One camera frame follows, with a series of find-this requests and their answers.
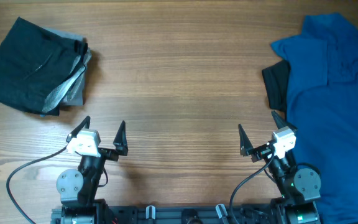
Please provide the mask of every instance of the gray fabric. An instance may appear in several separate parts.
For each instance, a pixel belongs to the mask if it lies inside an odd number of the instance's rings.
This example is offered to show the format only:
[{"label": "gray fabric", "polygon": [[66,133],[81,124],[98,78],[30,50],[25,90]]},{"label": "gray fabric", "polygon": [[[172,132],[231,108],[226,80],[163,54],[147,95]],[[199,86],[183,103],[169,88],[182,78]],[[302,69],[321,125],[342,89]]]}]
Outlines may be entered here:
[{"label": "gray fabric", "polygon": [[74,85],[74,82],[76,82],[81,75],[84,75],[84,72],[86,70],[86,64],[88,64],[90,59],[91,59],[91,51],[90,49],[88,49],[88,51],[85,53],[84,56],[84,64],[68,80],[64,81],[56,89],[54,89],[51,93],[49,93],[49,95],[45,99],[44,107],[42,108],[42,111],[44,113],[57,107],[57,105],[62,101],[62,99],[67,94],[70,94],[69,90]]},{"label": "gray fabric", "polygon": [[[74,40],[83,41],[84,37],[79,34],[73,34],[69,32],[63,32],[60,30],[45,28],[46,30],[53,32],[61,37],[70,38]],[[56,89],[54,89],[48,97],[45,99],[43,111],[50,111],[58,104],[61,105],[83,105],[83,90],[85,87],[85,70],[91,58],[91,51],[88,51],[84,56],[83,66]]]},{"label": "gray fabric", "polygon": [[70,33],[70,32],[64,32],[64,31],[60,31],[60,30],[56,30],[56,29],[51,29],[51,28],[44,28],[49,32],[53,32],[54,34],[59,35],[60,37],[64,37],[64,38],[69,38],[69,39],[73,39],[73,40],[79,40],[79,41],[84,41],[84,36],[80,35],[80,34],[74,34],[74,33]]}]

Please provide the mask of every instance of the blue t-shirt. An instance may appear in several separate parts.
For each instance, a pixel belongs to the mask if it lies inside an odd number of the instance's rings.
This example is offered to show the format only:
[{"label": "blue t-shirt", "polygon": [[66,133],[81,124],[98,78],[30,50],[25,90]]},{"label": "blue t-shirt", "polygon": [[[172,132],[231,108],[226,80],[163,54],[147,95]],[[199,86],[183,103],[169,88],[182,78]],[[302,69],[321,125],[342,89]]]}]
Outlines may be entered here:
[{"label": "blue t-shirt", "polygon": [[325,223],[358,221],[358,30],[340,14],[306,16],[300,35],[273,50],[291,65],[287,120],[293,153],[321,171]]}]

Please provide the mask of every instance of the wooden table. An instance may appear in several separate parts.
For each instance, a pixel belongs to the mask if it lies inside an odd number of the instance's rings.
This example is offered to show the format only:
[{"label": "wooden table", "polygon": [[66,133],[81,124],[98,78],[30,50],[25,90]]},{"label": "wooden table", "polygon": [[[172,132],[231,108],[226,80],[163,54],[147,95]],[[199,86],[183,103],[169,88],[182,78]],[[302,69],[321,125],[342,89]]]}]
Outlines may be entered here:
[{"label": "wooden table", "polygon": [[[127,122],[128,156],[107,162],[109,183],[96,198],[109,205],[228,203],[263,165],[239,155],[238,123],[255,146],[275,130],[260,72],[280,60],[269,44],[299,33],[305,14],[329,12],[358,26],[358,4],[346,2],[0,4],[0,43],[21,16],[86,36],[93,54],[84,106],[41,118],[0,104],[0,223],[25,222],[7,196],[8,175],[63,147],[86,115],[104,147]],[[37,223],[48,223],[60,206],[58,175],[79,161],[64,152],[13,178],[12,193]],[[261,174],[235,202],[277,196]]]}]

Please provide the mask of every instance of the black cable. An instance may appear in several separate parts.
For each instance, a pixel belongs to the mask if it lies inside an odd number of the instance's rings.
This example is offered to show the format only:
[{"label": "black cable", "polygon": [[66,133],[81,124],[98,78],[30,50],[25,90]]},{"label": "black cable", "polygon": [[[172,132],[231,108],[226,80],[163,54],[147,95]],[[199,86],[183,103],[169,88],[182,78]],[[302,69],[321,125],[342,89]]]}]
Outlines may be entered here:
[{"label": "black cable", "polygon": [[104,172],[104,174],[105,174],[105,176],[106,176],[106,183],[103,184],[103,185],[98,185],[98,187],[104,187],[104,186],[106,186],[107,183],[109,182],[109,177],[107,176],[107,171],[106,171],[106,169],[105,169],[104,167],[103,167],[103,172]]},{"label": "black cable", "polygon": [[229,203],[229,207],[230,207],[230,212],[231,212],[231,215],[233,217],[233,220],[235,221],[236,224],[240,224],[237,219],[236,219],[236,216],[234,215],[234,211],[233,211],[233,199],[234,199],[234,196],[236,195],[237,191],[246,183],[248,182],[248,180],[254,178],[256,175],[260,174],[263,170],[265,170],[269,165],[270,163],[272,163],[273,161],[273,158],[274,158],[274,147],[272,148],[272,158],[269,160],[268,163],[266,163],[262,168],[260,168],[257,172],[254,172],[253,174],[251,174],[250,176],[248,176],[247,178],[245,178],[233,191],[233,193],[231,194],[231,197],[230,197],[230,203]]},{"label": "black cable", "polygon": [[275,184],[275,183],[276,183],[276,181],[274,180],[274,178],[273,178],[271,175],[269,175],[269,174],[267,173],[266,169],[265,169],[264,171],[265,171],[266,176],[267,176],[270,180],[272,180],[272,181],[273,181],[273,183]]},{"label": "black cable", "polygon": [[14,198],[13,195],[12,195],[11,188],[10,188],[10,186],[9,186],[9,183],[11,182],[11,179],[12,179],[13,175],[15,175],[15,173],[17,173],[19,170],[21,170],[21,169],[23,169],[23,168],[25,168],[25,167],[27,167],[27,166],[29,166],[29,165],[35,164],[35,163],[37,163],[37,162],[44,161],[44,160],[46,160],[46,159],[52,158],[53,156],[56,156],[56,155],[62,153],[64,150],[66,150],[66,146],[65,146],[63,149],[61,149],[61,150],[59,150],[59,151],[53,153],[52,155],[45,156],[45,157],[43,157],[43,158],[41,158],[41,159],[36,159],[36,160],[34,160],[34,161],[31,161],[31,162],[28,162],[28,163],[26,163],[26,164],[24,164],[24,165],[21,165],[21,166],[18,167],[16,170],[14,170],[14,171],[9,175],[9,177],[8,177],[7,180],[6,180],[6,190],[7,190],[7,194],[8,194],[9,197],[11,198],[13,204],[14,204],[15,207],[18,209],[18,211],[24,216],[25,219],[27,219],[27,221],[29,221],[29,222],[32,223],[32,224],[35,224],[35,222],[34,222],[33,220],[31,220],[31,218],[23,211],[22,208],[20,208],[19,204],[16,202],[15,198]]}]

